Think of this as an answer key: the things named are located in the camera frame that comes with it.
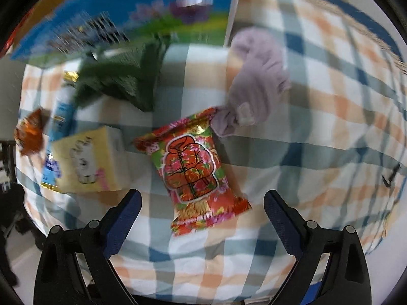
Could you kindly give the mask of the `plaid blanket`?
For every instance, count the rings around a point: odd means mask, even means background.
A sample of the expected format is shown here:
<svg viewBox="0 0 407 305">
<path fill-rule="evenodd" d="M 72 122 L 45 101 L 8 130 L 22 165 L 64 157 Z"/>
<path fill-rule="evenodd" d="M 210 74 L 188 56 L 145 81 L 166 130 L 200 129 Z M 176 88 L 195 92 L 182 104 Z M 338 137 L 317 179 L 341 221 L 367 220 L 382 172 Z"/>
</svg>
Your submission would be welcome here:
<svg viewBox="0 0 407 305">
<path fill-rule="evenodd" d="M 75 131 L 121 130 L 143 207 L 112 258 L 132 294 L 213 303 L 277 292 L 293 257 L 264 213 L 274 189 L 325 228 L 351 224 L 366 253 L 384 240 L 406 178 L 406 65 L 339 0 L 240 0 L 235 27 L 263 27 L 286 51 L 291 88 L 263 124 L 216 140 L 231 188 L 252 206 L 229 221 L 174 237 L 172 203 L 133 140 L 153 127 L 221 105 L 234 65 L 226 48 L 170 47 L 157 105 L 143 113 L 101 97 Z"/>
</svg>

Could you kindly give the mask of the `orange sunflower seed bag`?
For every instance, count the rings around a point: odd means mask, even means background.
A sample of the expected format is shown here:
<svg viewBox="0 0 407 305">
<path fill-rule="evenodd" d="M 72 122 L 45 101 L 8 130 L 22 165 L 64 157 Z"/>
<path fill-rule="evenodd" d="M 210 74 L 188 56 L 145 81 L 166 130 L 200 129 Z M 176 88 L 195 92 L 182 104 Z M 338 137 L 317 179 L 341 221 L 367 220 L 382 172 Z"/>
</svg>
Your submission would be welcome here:
<svg viewBox="0 0 407 305">
<path fill-rule="evenodd" d="M 43 147 L 42 108 L 37 108 L 17 123 L 14 139 L 23 156 L 31 156 L 41 151 Z"/>
</svg>

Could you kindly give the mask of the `cardboard box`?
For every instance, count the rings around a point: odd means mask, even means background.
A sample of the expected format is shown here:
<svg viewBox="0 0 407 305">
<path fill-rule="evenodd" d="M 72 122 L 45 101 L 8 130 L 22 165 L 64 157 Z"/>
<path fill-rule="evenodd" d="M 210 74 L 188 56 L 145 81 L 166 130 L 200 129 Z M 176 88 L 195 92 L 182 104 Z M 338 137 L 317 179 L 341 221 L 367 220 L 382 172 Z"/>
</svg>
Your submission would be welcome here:
<svg viewBox="0 0 407 305">
<path fill-rule="evenodd" d="M 10 57 L 37 68 L 154 35 L 226 45 L 239 0 L 41 0 L 14 37 Z"/>
</svg>

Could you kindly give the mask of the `green snack bag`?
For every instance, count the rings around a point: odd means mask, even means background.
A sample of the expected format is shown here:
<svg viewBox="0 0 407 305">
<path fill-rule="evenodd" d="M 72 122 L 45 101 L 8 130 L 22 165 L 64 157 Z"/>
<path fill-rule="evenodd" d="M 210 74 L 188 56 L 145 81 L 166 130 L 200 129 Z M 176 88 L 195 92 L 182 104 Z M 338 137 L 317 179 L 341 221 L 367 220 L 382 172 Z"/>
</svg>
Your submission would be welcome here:
<svg viewBox="0 0 407 305">
<path fill-rule="evenodd" d="M 168 35 L 154 35 L 112 56 L 87 57 L 78 70 L 75 106 L 84 108 L 106 95 L 128 101 L 143 112 L 151 112 L 155 87 L 170 44 Z"/>
</svg>

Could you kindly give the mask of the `red floral snack packet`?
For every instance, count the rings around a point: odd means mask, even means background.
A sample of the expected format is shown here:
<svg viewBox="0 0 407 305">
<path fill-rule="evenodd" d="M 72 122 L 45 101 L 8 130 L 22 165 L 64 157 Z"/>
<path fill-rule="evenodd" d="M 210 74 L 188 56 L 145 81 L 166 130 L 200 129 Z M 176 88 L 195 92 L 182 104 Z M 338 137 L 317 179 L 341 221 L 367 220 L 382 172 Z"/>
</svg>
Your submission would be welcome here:
<svg viewBox="0 0 407 305">
<path fill-rule="evenodd" d="M 230 188 L 214 144 L 208 108 L 134 140 L 156 167 L 175 208 L 174 236 L 186 235 L 232 219 L 251 209 Z"/>
</svg>

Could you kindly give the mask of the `blue and white snack bag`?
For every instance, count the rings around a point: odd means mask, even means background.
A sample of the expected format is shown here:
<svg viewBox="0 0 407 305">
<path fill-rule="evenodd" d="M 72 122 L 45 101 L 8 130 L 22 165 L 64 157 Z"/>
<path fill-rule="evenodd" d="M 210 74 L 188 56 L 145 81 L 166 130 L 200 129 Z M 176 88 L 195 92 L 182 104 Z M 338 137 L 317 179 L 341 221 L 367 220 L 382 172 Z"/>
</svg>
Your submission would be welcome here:
<svg viewBox="0 0 407 305">
<path fill-rule="evenodd" d="M 79 75 L 73 71 L 63 73 L 62 84 L 56 95 L 56 101 L 49 121 L 49 139 L 46 147 L 45 161 L 42 168 L 41 186 L 59 192 L 56 179 L 60 177 L 59 163 L 52 152 L 52 143 L 70 134 L 75 115 L 73 96 Z"/>
</svg>

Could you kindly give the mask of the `yellow tissue pack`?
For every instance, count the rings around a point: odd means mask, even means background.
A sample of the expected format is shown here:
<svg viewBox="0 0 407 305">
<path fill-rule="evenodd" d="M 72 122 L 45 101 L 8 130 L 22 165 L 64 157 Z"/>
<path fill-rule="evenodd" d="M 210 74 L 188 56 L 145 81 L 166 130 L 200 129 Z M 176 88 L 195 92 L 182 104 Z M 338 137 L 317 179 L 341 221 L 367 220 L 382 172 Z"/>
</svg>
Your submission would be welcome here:
<svg viewBox="0 0 407 305">
<path fill-rule="evenodd" d="M 61 193 L 120 191 L 130 172 L 120 129 L 103 126 L 54 141 L 51 152 Z"/>
</svg>

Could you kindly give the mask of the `purple fleece towel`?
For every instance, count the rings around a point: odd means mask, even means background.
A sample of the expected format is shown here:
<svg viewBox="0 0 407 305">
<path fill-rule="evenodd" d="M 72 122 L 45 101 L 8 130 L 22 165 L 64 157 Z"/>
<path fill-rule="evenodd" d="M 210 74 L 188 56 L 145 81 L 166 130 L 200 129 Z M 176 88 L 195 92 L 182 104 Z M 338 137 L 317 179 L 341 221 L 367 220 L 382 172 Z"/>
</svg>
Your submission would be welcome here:
<svg viewBox="0 0 407 305">
<path fill-rule="evenodd" d="M 231 136 L 239 127 L 264 123 L 290 89 L 286 53 L 269 31 L 256 27 L 238 31 L 230 53 L 241 67 L 233 77 L 226 103 L 211 120 L 219 137 Z"/>
</svg>

